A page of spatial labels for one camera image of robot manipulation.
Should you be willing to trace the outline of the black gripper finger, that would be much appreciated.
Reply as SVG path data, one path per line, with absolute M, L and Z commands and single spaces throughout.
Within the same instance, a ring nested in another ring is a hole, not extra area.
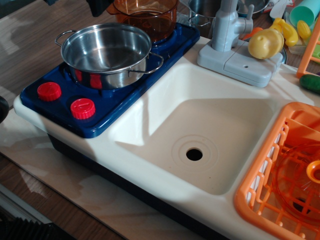
M 112 3 L 113 0 L 87 0 L 93 17 L 99 17 Z
M 58 0 L 44 0 L 44 2 L 48 5 L 48 6 L 52 6 L 53 4 L 55 4 Z

